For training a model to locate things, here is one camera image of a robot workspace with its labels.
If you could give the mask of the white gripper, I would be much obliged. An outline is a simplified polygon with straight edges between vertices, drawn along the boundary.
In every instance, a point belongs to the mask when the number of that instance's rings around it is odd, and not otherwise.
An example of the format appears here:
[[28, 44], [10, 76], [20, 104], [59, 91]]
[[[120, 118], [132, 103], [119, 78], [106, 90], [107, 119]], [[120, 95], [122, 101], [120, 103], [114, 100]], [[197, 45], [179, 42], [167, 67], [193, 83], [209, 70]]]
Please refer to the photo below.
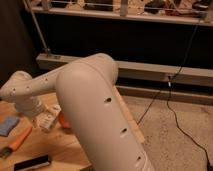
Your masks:
[[[29, 97], [17, 101], [15, 103], [15, 109], [27, 117], [36, 117], [40, 113], [44, 112], [46, 106], [38, 97]], [[40, 128], [43, 132], [50, 132], [52, 125], [56, 122], [60, 107], [58, 105], [48, 108], [43, 115], [43, 118], [36, 117], [33, 120], [33, 126]]]

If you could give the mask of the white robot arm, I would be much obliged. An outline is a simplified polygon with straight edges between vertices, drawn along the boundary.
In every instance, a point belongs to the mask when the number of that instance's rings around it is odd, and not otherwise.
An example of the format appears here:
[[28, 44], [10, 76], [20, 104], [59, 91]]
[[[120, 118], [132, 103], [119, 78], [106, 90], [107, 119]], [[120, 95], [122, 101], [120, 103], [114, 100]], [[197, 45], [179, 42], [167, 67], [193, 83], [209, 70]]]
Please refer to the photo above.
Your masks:
[[114, 91], [117, 77], [115, 60], [98, 53], [36, 78], [17, 71], [0, 88], [0, 99], [36, 116], [42, 107], [37, 97], [54, 91], [95, 171], [155, 171], [124, 117]]

